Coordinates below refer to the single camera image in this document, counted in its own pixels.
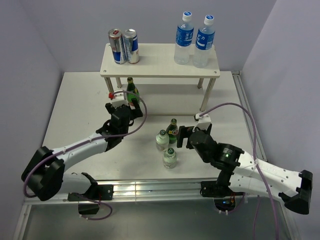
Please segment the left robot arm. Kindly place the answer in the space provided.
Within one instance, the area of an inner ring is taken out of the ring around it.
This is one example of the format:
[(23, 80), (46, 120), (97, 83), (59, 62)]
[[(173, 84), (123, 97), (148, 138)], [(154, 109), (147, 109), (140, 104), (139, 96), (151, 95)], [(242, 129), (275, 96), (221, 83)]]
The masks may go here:
[(115, 106), (107, 103), (111, 115), (101, 128), (91, 136), (69, 146), (49, 149), (42, 146), (36, 150), (23, 171), (23, 194), (27, 198), (47, 201), (57, 193), (67, 193), (86, 200), (97, 200), (100, 188), (98, 182), (88, 173), (66, 174), (66, 170), (94, 155), (112, 150), (124, 137), (131, 135), (129, 127), (136, 118), (146, 119), (147, 111), (141, 110), (138, 102), (134, 108), (126, 103)]

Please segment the dark green glass bottle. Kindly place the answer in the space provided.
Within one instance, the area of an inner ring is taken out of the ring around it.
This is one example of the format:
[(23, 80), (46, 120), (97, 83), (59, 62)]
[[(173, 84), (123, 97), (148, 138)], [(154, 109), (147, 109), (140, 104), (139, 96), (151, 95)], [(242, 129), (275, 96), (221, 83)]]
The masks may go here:
[(171, 119), (170, 125), (167, 127), (166, 132), (169, 136), (169, 144), (174, 144), (177, 141), (177, 135), (179, 133), (176, 118)]
[(127, 98), (128, 103), (131, 106), (134, 106), (133, 100), (137, 101), (138, 104), (140, 103), (140, 99), (137, 97), (140, 94), (139, 94), (137, 87), (134, 84), (134, 79), (132, 77), (127, 78), (126, 91), (128, 92), (128, 93), (126, 93), (126, 98)]

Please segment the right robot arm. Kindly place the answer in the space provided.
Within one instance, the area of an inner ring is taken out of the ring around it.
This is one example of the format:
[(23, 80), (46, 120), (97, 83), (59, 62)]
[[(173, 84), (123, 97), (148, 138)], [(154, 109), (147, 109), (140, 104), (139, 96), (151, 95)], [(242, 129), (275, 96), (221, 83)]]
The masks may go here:
[(291, 171), (254, 159), (239, 147), (216, 142), (210, 131), (180, 126), (177, 135), (178, 148), (187, 139), (187, 149), (195, 150), (204, 163), (219, 170), (216, 180), (201, 182), (203, 197), (224, 198), (247, 193), (269, 197), (294, 213), (309, 214), (313, 189), (310, 171)]

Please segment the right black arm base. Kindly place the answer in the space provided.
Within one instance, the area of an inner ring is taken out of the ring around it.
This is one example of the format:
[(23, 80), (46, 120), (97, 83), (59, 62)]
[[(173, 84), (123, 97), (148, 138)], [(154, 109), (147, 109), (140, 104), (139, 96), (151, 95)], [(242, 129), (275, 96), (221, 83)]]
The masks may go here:
[(220, 211), (231, 211), (236, 207), (235, 193), (227, 186), (217, 185), (216, 181), (201, 181), (199, 194), (214, 200), (215, 207)]

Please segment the clear glass bottle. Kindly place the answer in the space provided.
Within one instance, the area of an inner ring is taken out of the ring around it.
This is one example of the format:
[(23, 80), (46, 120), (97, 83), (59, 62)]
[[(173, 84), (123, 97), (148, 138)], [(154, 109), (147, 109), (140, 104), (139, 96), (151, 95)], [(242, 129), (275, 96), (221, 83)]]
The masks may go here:
[(168, 148), (162, 156), (163, 165), (168, 168), (172, 169), (177, 164), (177, 155), (173, 148)]
[(170, 142), (170, 138), (169, 138), (169, 135), (167, 134), (167, 132), (164, 129), (160, 130), (159, 133), (155, 137), (156, 148), (160, 152), (164, 152), (165, 150), (168, 149), (169, 142)]

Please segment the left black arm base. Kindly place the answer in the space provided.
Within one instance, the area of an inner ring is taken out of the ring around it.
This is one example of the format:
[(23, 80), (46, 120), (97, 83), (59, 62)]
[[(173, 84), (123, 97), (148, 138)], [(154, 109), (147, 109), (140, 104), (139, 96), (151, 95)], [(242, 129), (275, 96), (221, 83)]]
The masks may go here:
[(80, 215), (96, 215), (103, 205), (102, 201), (113, 199), (114, 186), (112, 184), (97, 184), (91, 186), (85, 193), (69, 193), (68, 202), (88, 201), (90, 203), (79, 203), (78, 212)]

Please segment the water bottle blue label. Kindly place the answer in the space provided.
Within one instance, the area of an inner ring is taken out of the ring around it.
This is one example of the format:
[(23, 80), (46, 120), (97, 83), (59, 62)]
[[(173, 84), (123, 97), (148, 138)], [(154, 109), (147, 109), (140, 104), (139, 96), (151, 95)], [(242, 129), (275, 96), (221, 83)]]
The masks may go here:
[(176, 29), (174, 61), (177, 64), (185, 65), (189, 62), (193, 35), (194, 24), (192, 22), (192, 13), (184, 11), (181, 22), (177, 25)]
[(216, 33), (214, 21), (215, 17), (208, 14), (204, 18), (203, 25), (198, 28), (193, 55), (193, 65), (197, 68), (205, 68), (208, 64)]

